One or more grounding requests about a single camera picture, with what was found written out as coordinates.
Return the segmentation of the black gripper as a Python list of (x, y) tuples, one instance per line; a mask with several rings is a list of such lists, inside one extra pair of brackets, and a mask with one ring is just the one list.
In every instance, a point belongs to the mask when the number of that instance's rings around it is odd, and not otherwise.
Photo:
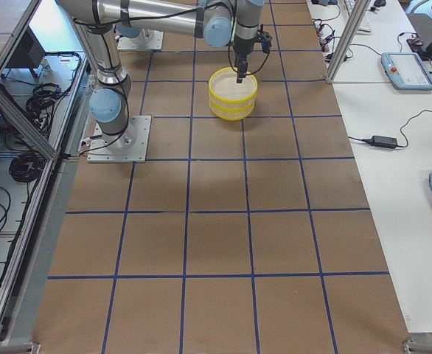
[(243, 39), (239, 36), (234, 37), (233, 49), (235, 53), (235, 68), (237, 70), (237, 83), (242, 83), (246, 78), (248, 68), (248, 56), (254, 50), (255, 39)]

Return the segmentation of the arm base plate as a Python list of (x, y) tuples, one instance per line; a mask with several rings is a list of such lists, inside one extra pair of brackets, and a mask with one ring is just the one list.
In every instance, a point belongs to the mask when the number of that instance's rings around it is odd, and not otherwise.
[(122, 35), (117, 48), (120, 52), (161, 51), (164, 33), (143, 29), (136, 37), (129, 38)]
[(88, 163), (128, 163), (146, 162), (147, 145), (150, 135), (151, 116), (132, 116), (127, 130), (113, 144), (112, 138), (102, 134), (98, 124), (95, 125), (94, 134), (101, 135), (91, 141), (91, 152), (87, 153)]

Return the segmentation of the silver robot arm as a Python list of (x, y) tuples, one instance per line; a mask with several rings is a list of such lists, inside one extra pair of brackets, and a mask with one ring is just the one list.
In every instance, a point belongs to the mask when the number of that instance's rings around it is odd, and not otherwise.
[(130, 39), (141, 38), (143, 41), (150, 41), (155, 36), (154, 31), (152, 30), (138, 27), (128, 27), (122, 23), (116, 24), (116, 30), (121, 36)]
[(73, 24), (85, 33), (81, 39), (87, 56), (97, 65), (97, 85), (89, 101), (90, 112), (102, 131), (105, 148), (123, 151), (136, 142), (128, 107), (130, 75), (123, 68), (114, 30), (132, 36), (140, 30), (171, 32), (202, 38), (213, 48), (234, 50), (236, 84), (249, 76), (248, 56), (256, 43), (265, 52), (271, 37), (260, 23), (263, 1), (201, 1), (189, 6), (168, 1), (60, 1)]

